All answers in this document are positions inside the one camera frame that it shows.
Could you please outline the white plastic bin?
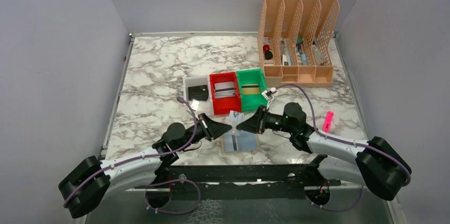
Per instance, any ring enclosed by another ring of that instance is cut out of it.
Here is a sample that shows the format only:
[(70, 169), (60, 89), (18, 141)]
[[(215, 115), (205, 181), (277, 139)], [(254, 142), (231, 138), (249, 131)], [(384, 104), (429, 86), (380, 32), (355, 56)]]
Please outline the white plastic bin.
[(183, 93), (197, 114), (214, 115), (208, 75), (183, 77)]

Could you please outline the red plastic bin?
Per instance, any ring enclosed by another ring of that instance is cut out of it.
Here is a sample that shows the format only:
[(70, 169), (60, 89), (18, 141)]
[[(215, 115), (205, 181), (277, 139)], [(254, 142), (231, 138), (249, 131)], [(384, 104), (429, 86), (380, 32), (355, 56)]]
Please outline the red plastic bin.
[(227, 115), (230, 111), (241, 111), (241, 97), (236, 73), (210, 74), (209, 79), (214, 114)]

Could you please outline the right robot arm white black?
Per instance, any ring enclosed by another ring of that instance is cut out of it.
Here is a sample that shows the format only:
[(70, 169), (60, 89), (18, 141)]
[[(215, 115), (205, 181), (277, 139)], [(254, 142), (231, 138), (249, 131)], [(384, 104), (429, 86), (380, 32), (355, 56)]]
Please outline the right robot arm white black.
[(297, 150), (325, 155), (317, 166), (321, 177), (363, 185), (383, 200), (393, 200), (410, 181), (411, 168), (385, 139), (350, 140), (327, 134), (309, 125), (306, 117), (296, 102), (286, 104), (281, 115), (259, 106), (237, 129), (253, 134), (266, 130), (288, 133)]

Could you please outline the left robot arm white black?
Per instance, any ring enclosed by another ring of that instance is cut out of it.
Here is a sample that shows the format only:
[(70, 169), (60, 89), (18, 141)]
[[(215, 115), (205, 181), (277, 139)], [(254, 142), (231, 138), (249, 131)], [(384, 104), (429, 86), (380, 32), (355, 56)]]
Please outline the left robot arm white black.
[(217, 139), (231, 129), (229, 124), (200, 114), (189, 128), (181, 123), (170, 124), (161, 139), (139, 153), (103, 161), (95, 156), (87, 157), (58, 185), (64, 199), (63, 207), (72, 218), (80, 218), (94, 210), (105, 197), (151, 184), (178, 160), (178, 151), (202, 139)]

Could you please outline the white VIP card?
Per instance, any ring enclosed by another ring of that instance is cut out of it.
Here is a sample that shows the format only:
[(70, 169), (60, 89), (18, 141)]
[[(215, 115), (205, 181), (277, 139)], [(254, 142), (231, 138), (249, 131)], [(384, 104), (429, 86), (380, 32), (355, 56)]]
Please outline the white VIP card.
[(229, 133), (234, 136), (239, 136), (240, 130), (237, 129), (237, 125), (239, 125), (244, 119), (244, 114), (238, 111), (231, 110), (228, 116), (228, 124), (231, 125), (231, 130)]

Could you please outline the silver credit card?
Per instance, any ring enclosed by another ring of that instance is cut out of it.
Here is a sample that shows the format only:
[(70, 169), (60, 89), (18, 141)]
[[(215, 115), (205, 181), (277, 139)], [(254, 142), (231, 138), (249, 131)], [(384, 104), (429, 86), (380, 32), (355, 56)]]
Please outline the silver credit card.
[(236, 94), (235, 85), (232, 81), (214, 84), (214, 97), (216, 99), (234, 97), (235, 94)]

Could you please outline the green plastic bin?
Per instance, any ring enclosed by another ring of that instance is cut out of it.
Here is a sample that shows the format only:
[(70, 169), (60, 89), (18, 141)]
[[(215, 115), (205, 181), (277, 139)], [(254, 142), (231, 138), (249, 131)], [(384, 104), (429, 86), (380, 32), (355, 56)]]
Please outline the green plastic bin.
[(260, 105), (267, 105), (267, 100), (262, 95), (267, 87), (260, 68), (236, 71), (236, 77), (241, 96), (241, 111), (255, 111)]

